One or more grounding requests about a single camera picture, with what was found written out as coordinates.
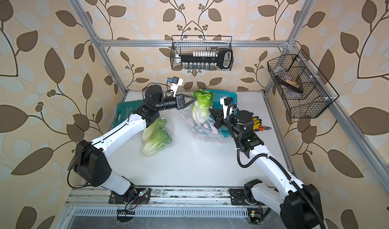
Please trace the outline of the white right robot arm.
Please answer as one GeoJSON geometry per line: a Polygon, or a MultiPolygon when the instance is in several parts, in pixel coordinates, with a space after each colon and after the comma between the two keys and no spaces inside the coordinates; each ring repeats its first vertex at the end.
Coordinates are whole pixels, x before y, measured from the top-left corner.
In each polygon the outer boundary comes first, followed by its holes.
{"type": "Polygon", "coordinates": [[[237,153],[244,153],[250,161],[241,168],[256,164],[275,186],[271,189],[256,179],[245,184],[245,197],[249,204],[260,202],[280,215],[288,229],[324,229],[320,193],[312,184],[306,185],[285,169],[271,154],[264,142],[257,136],[256,129],[261,119],[246,110],[238,110],[231,103],[223,109],[211,108],[210,114],[215,127],[227,128],[237,147],[237,153]]]}

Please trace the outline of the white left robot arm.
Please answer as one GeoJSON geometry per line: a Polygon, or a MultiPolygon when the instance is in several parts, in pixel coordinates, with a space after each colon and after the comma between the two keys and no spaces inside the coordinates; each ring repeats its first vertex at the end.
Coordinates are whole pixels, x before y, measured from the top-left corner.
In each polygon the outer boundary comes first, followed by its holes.
{"type": "Polygon", "coordinates": [[[196,102],[196,97],[185,94],[166,96],[159,85],[146,88],[142,105],[121,124],[92,140],[77,143],[70,169],[80,175],[92,187],[103,187],[120,196],[134,190],[133,184],[112,170],[108,158],[137,133],[152,125],[160,111],[184,109],[196,102]]]}

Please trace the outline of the teal plastic basket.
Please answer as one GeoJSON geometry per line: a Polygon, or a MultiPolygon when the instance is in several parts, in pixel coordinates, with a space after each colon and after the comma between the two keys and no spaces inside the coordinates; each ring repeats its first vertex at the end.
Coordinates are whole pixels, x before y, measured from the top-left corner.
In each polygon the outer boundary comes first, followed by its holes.
{"type": "Polygon", "coordinates": [[[220,91],[220,90],[202,90],[198,92],[201,94],[199,105],[204,107],[214,122],[214,127],[220,130],[224,137],[229,137],[227,128],[227,110],[230,103],[233,107],[230,113],[237,113],[234,110],[234,105],[238,103],[238,95],[234,92],[220,91]]]}

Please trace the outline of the clear pink-zip dotted bag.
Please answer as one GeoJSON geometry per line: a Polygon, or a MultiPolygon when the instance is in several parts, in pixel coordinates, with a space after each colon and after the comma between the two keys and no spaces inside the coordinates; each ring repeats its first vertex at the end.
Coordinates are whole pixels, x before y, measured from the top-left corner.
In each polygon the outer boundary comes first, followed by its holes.
{"type": "Polygon", "coordinates": [[[182,118],[185,120],[185,125],[190,133],[198,140],[221,144],[224,142],[222,132],[215,128],[215,121],[211,117],[209,108],[200,109],[196,105],[184,109],[181,112],[182,118]]]}

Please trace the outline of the dark tool in right basket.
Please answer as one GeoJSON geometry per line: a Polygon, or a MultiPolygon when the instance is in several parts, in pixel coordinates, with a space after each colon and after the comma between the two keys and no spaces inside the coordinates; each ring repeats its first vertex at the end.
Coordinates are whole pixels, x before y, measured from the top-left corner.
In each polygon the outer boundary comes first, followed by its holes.
{"type": "Polygon", "coordinates": [[[297,83],[297,82],[294,82],[294,81],[291,81],[291,80],[287,80],[279,75],[276,75],[275,76],[276,79],[277,79],[277,82],[283,86],[285,86],[286,88],[292,90],[292,91],[295,91],[297,93],[300,93],[302,94],[304,91],[302,89],[302,87],[297,83]]]}

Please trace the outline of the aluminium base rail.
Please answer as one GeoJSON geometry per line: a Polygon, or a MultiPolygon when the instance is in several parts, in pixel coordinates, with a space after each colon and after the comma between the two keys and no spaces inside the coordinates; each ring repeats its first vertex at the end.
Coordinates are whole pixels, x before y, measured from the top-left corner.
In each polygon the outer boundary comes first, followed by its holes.
{"type": "Polygon", "coordinates": [[[150,191],[134,202],[116,202],[111,191],[102,187],[73,189],[66,206],[125,205],[149,207],[234,207],[229,187],[150,186],[150,191]]]}

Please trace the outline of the socket set black holder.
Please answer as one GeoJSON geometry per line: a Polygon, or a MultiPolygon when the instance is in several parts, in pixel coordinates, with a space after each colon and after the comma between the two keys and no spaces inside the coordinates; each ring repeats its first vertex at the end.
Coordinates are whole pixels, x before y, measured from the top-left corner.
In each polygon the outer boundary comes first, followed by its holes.
{"type": "Polygon", "coordinates": [[[229,48],[174,53],[172,57],[173,68],[188,70],[230,71],[234,63],[233,50],[229,48]]]}

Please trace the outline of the orange handled pliers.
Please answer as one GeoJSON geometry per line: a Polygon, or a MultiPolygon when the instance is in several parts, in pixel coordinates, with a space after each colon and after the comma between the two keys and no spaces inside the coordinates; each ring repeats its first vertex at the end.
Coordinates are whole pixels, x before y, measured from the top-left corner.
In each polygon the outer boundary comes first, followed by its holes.
{"type": "Polygon", "coordinates": [[[260,125],[256,130],[262,132],[262,131],[268,131],[271,129],[272,129],[271,127],[260,125]]]}

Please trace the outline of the green plastic tool case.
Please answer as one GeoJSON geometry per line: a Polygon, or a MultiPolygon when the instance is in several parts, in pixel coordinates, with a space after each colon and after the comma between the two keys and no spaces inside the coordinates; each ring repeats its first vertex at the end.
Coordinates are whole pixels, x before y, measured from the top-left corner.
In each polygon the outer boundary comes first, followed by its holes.
{"type": "Polygon", "coordinates": [[[122,102],[117,105],[116,114],[114,117],[113,128],[126,120],[133,112],[142,105],[142,100],[122,102]]]}

